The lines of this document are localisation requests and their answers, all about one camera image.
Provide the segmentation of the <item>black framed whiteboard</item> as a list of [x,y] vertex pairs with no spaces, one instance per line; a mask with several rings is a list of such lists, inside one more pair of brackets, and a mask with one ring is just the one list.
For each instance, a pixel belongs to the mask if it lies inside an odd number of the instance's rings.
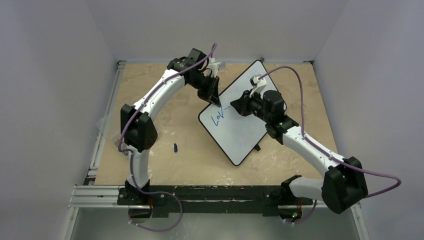
[[266,122],[280,117],[287,104],[260,60],[254,61],[209,104],[198,120],[234,166],[239,166],[267,134]]

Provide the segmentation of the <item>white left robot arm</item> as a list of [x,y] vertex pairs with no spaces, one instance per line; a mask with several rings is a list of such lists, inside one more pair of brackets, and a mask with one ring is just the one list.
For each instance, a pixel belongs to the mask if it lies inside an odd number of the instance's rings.
[[171,60],[162,77],[148,93],[132,105],[124,104],[120,110],[121,134],[117,150],[127,153],[129,176],[125,187],[129,197],[138,205],[146,203],[148,191],[149,150],[158,138],[154,120],[165,104],[184,86],[192,86],[197,96],[217,107],[219,99],[219,62],[213,59],[217,44],[209,53],[193,48],[188,56]]

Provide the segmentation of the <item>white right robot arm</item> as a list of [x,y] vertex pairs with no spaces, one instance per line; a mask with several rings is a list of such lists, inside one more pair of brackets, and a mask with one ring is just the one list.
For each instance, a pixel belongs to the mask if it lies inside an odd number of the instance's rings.
[[281,183],[280,199],[288,204],[301,198],[322,201],[334,213],[341,214],[369,195],[361,162],[343,157],[309,137],[300,124],[286,114],[287,105],[280,92],[263,94],[246,90],[230,105],[243,116],[255,116],[265,122],[267,134],[310,163],[322,179],[295,175]]

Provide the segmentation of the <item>black base beam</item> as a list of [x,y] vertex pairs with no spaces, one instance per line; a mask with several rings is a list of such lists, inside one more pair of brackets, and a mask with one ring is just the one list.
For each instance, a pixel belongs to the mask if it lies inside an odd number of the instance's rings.
[[310,198],[297,198],[283,185],[151,185],[138,191],[129,182],[118,188],[117,205],[146,207],[145,217],[184,214],[260,214],[300,218]]

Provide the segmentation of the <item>aluminium frame rail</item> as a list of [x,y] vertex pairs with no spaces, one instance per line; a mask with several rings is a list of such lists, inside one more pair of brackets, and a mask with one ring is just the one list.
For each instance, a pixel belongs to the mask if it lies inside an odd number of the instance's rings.
[[75,185],[68,208],[113,208],[117,206],[118,186],[94,185],[99,172],[105,143],[109,140],[109,125],[114,114],[121,79],[126,66],[125,60],[116,64],[116,72],[109,94],[104,116],[96,123],[98,130],[90,165],[83,185]]

